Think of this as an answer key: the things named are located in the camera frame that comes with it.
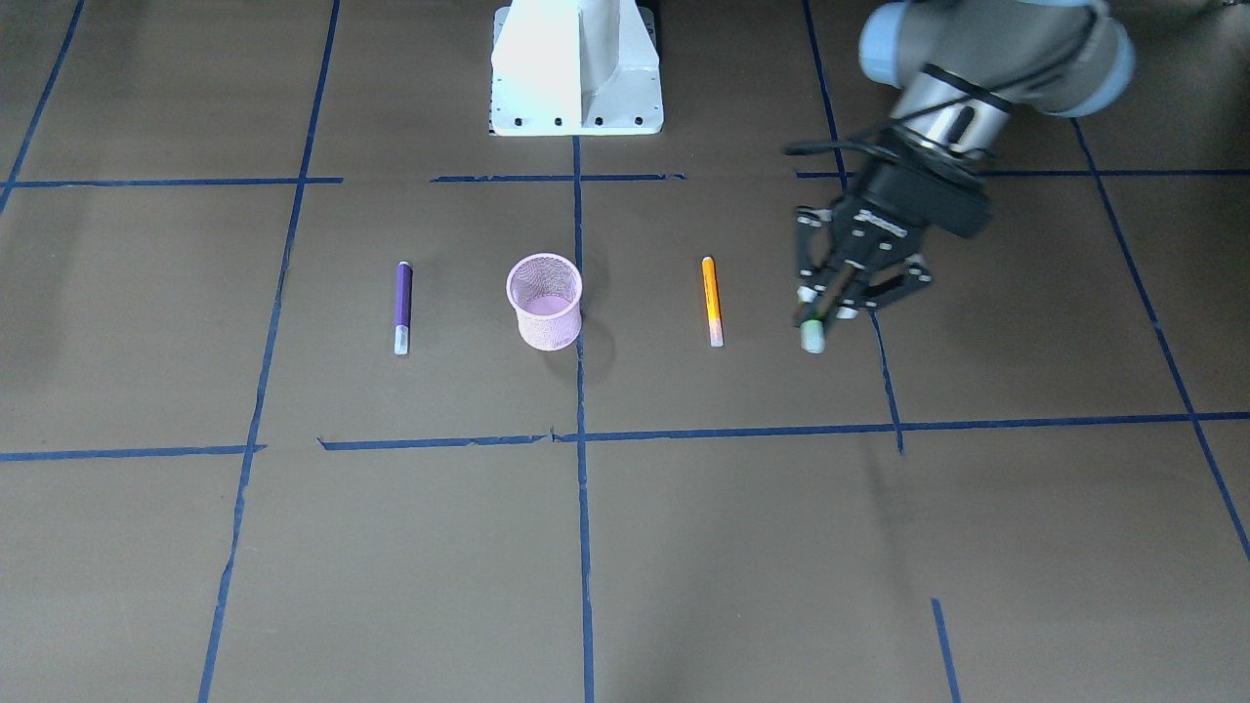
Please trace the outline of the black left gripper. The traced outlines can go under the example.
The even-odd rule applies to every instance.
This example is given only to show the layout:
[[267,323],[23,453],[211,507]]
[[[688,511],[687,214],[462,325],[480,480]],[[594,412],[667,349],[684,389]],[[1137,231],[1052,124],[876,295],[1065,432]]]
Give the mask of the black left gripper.
[[956,236],[975,236],[988,224],[985,180],[958,158],[918,146],[858,146],[868,155],[848,188],[828,208],[798,206],[795,220],[799,306],[794,323],[852,320],[878,311],[932,284],[922,254],[888,256],[868,264],[848,261],[848,280],[828,311],[818,311],[850,253],[852,216],[902,240],[919,244],[929,226]]

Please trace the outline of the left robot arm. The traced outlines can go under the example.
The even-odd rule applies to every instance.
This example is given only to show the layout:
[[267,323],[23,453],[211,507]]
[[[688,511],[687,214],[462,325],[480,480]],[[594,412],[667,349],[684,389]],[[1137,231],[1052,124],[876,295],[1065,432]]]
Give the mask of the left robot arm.
[[785,149],[866,158],[829,206],[795,213],[804,331],[932,281],[925,231],[975,236],[990,221],[978,165],[1014,111],[1081,118],[1108,108],[1132,80],[1138,49],[1104,1],[898,1],[866,20],[858,65],[898,88],[888,119]]

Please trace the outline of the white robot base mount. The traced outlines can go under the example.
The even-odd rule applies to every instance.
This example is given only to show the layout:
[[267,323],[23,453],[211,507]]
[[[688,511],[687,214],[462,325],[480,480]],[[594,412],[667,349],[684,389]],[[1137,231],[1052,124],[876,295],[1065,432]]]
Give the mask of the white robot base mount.
[[656,1],[512,1],[494,13],[496,138],[630,138],[665,121]]

